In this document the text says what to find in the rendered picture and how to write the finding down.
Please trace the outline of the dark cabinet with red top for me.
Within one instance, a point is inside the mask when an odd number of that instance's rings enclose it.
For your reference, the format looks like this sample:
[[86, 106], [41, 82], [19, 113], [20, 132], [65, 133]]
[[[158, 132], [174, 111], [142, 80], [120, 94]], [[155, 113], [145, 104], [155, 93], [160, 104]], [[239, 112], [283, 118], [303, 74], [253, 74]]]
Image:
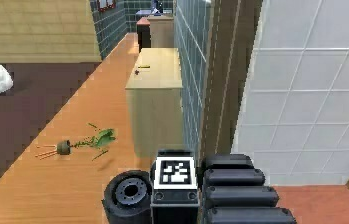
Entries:
[[139, 50], [151, 47], [150, 22], [146, 17], [140, 18], [136, 23]]

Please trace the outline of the brown room door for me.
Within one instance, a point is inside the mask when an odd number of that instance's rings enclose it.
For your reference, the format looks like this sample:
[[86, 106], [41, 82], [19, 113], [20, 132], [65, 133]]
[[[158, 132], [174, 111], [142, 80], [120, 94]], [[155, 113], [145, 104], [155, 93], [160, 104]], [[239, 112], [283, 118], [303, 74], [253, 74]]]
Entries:
[[212, 0], [198, 153], [231, 152], [264, 0]]

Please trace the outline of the green potted house plant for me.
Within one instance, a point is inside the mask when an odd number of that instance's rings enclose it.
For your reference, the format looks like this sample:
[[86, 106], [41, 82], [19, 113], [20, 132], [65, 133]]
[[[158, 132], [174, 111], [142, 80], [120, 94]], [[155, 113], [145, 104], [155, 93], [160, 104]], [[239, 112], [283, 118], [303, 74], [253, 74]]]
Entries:
[[52, 150], [43, 152], [36, 155], [36, 158], [40, 160], [49, 158], [55, 155], [67, 156], [72, 153], [72, 149], [78, 149], [80, 147], [89, 147], [99, 151], [93, 160], [101, 157], [108, 152], [107, 146], [116, 140], [115, 130], [113, 128], [99, 128], [93, 123], [89, 123], [89, 126], [94, 130], [95, 134], [85, 137], [75, 143], [70, 140], [62, 140], [56, 145], [52, 145]]

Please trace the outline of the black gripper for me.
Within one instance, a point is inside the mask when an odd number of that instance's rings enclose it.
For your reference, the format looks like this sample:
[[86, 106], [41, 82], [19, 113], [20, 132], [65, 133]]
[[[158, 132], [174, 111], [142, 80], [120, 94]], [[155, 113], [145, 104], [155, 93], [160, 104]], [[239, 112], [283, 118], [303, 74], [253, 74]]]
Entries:
[[102, 205], [109, 224], [151, 224], [149, 173], [129, 170], [115, 176], [104, 190]]

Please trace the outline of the red framed wall picture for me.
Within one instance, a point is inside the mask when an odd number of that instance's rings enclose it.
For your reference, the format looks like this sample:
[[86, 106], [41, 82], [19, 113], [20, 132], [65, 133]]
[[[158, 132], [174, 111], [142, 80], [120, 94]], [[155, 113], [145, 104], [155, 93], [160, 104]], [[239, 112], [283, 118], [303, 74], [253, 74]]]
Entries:
[[116, 0], [97, 0], [98, 11], [104, 12], [116, 6]]

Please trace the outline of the tall beige cabinet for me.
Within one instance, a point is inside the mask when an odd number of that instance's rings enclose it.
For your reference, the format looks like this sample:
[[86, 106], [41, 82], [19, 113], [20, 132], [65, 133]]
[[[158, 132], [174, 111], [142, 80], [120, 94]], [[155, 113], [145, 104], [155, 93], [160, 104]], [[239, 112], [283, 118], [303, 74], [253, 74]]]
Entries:
[[169, 16], [149, 16], [151, 47], [174, 47], [174, 18]]

